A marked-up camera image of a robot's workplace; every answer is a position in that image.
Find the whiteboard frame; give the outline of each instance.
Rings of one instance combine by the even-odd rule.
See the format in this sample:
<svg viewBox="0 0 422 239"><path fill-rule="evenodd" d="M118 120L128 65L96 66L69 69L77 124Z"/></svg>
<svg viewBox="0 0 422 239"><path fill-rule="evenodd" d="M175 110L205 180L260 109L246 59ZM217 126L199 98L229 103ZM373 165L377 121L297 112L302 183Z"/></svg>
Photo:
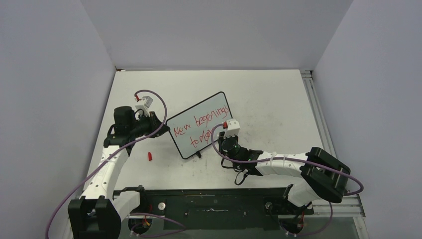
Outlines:
<svg viewBox="0 0 422 239"><path fill-rule="evenodd" d="M225 102L227 103L227 107L228 107L228 112L230 113L230 117L231 117L231 119L232 119L232 118L233 118L233 115L231 114L231 109L230 109L230 106L228 105L227 97L225 96L225 93L224 93L223 91L220 91L220 92L217 92L217 93L215 93L214 95L212 95L212 96L210 96L210 97L206 98L205 100L203 100L203 101L201 101L201 102L199 102L199 103L196 103L195 105L193 105L193 106L191 106L191 107L187 108L186 110L184 110L184 111L182 111L182 112L180 112L180 113L177 113L176 115L174 115L174 116L170 117L169 119L167 119L167 120L166 120L166 126L168 126L168 125L167 125L167 122L168 122L169 120L171 120L171 119L173 119L173 118L177 117L178 115L183 114L184 112L186 112L186 111L188 111L188 110L192 109L193 107L196 107L197 105L202 104L203 102L205 102L205 101L207 101L207 100L211 99L212 97L214 97L214 96L216 96L216 95L218 95L218 94L220 94L220 93L223 93L223 95L224 95L224 99L225 99ZM172 140L173 140L173 142L174 142L174 145L175 145L175 146L176 146L176 148L177 148L177 151L179 152L180 156L182 157L182 159L189 159L190 157L192 157L192 156L194 156L194 155L197 155L197 154L198 154L201 150L204 150L206 147L210 146L212 143L214 143L214 142L216 142L216 141L218 140L218 138L217 138L214 142L210 142L210 143L209 143L209 144L207 144L205 147L203 147L203 148L201 148L201 149L198 149L198 150L197 150L195 153L193 153L192 155L189 155L188 157L184 158L184 157L183 157L183 155L182 155L182 152L180 152L180 149L179 149L179 147L177 146L176 141L174 140L173 135L171 134L171 132L169 132L169 134L170 134L170 136L171 136L171 138L172 138Z"/></svg>

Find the black cable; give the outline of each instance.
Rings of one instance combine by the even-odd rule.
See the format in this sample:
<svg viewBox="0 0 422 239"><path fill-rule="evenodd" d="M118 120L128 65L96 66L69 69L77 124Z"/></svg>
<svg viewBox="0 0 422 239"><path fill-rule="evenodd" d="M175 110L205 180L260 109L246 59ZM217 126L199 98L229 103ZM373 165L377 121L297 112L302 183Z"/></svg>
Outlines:
<svg viewBox="0 0 422 239"><path fill-rule="evenodd" d="M221 166L222 166L222 168L226 168L226 169L233 169L236 173L243 172L243 170L241 170L241 169L239 169L239 168L237 168L237 167L224 166L224 165L223 165L223 164L224 164L224 161L225 161L225 159L224 159L224 158L222 158L222 159L221 159Z"/></svg>
<svg viewBox="0 0 422 239"><path fill-rule="evenodd" d="M238 177L238 176L239 176L239 174L241 174L241 173L243 173L243 171L239 172L239 173L236 175L236 178L234 179L234 184L236 184L237 186L239 186L240 184L242 184L242 183L245 181L246 177L248 176L247 174L243 174L243 179L242 179L242 181L240 181L240 183L237 183L237 177Z"/></svg>
<svg viewBox="0 0 422 239"><path fill-rule="evenodd" d="M280 221L278 220L278 217L277 217L277 219L275 219L275 218L273 217L272 210L273 210L273 205L270 205L270 206L268 207L268 212L270 213L270 217L271 217L271 219L272 219L275 223L277 223L277 225L279 225L279 226L280 226Z"/></svg>
<svg viewBox="0 0 422 239"><path fill-rule="evenodd" d="M139 111L142 111L142 116L144 116L144 115L145 115L145 111L144 111L143 109L137 109L137 110L135 111L135 114L136 114L136 113L138 113Z"/></svg>
<svg viewBox="0 0 422 239"><path fill-rule="evenodd" d="M301 210L298 214L293 218L293 221L296 220L304 211L306 208L308 208L311 205L312 202L309 202L306 206L301 206Z"/></svg>

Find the white table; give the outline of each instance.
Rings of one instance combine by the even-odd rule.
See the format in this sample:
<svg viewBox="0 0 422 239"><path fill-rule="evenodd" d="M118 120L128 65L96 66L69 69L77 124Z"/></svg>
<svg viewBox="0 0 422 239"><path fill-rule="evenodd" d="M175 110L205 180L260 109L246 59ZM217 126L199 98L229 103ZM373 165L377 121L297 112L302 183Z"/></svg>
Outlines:
<svg viewBox="0 0 422 239"><path fill-rule="evenodd" d="M134 107L133 94L140 89L157 92L167 104L168 117L219 91L225 92L233 117L241 125L239 144L248 149L299 153L322 147L299 70L122 71L114 78L88 173L99 164L103 141L114 123L114 108ZM162 119L161 102L152 98L150 110ZM148 152L152 161L148 161ZM116 189L137 185L145 189L286 187L300 180L250 176L236 186L236 173L220 166L221 158L211 146L201 154L202 158L182 159L168 133L142 141L133 148Z"/></svg>

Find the gray wall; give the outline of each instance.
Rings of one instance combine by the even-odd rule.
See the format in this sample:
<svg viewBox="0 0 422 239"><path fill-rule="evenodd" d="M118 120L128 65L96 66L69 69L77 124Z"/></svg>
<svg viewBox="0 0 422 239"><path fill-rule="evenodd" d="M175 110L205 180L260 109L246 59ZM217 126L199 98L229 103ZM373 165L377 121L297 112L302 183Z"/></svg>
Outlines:
<svg viewBox="0 0 422 239"><path fill-rule="evenodd" d="M120 68L314 69L352 0L82 0Z"/></svg>
<svg viewBox="0 0 422 239"><path fill-rule="evenodd" d="M0 5L0 233L39 239L86 175L114 69L78 0Z"/></svg>
<svg viewBox="0 0 422 239"><path fill-rule="evenodd" d="M366 186L371 238L421 238L422 1L355 0L319 61L337 156Z"/></svg>

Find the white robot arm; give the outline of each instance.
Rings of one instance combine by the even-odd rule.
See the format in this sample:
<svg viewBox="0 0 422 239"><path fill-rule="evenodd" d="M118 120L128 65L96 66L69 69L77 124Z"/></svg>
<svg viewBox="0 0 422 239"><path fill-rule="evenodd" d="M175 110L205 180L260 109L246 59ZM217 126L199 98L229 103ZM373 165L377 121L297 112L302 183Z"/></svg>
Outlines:
<svg viewBox="0 0 422 239"><path fill-rule="evenodd" d="M303 207L313 200L325 199L329 202L340 203L345 193L347 178L330 171L320 169L302 162L273 160L273 158L299 159L311 161L345 174L350 169L321 148L313 147L310 152L299 154L277 154L261 150L248 150L238 144L240 124L236 119L229 119L223 124L226 132L221 132L218 138L219 152L222 156L233 159L233 169L243 172L243 180L248 175L264 176L269 174L301 177L299 184L291 185L286 189L286 199L296 207Z"/></svg>
<svg viewBox="0 0 422 239"><path fill-rule="evenodd" d="M114 109L114 122L104 140L103 154L99 165L122 146L136 138L152 134L162 124L154 112L150 112L150 97L137 99L135 106L140 112L138 119L129 106ZM162 126L151 138L169 131ZM132 151L133 145L119 151L95 174L79 199L71 200L68 206L69 220L74 239L118 238L121 221L140 204L144 193L142 186L122 190L113 200L114 187L120 171Z"/></svg>

